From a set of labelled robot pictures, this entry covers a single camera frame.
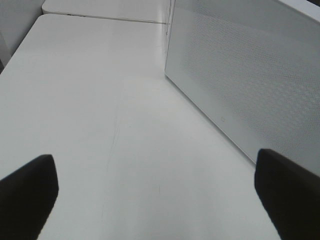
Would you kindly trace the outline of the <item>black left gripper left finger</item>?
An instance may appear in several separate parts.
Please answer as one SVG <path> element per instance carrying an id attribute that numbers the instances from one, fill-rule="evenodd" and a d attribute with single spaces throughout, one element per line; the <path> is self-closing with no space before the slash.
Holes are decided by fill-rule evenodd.
<path id="1" fill-rule="evenodd" d="M 0 180 L 0 238 L 36 240 L 59 193 L 54 158 L 43 154 Z"/>

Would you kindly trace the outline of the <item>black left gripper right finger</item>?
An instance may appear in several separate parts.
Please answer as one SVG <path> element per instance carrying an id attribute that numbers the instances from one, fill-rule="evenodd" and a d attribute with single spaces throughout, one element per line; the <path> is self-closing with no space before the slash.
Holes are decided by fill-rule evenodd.
<path id="1" fill-rule="evenodd" d="M 282 240 L 320 238 L 320 178 L 272 149 L 260 149 L 254 188 Z"/>

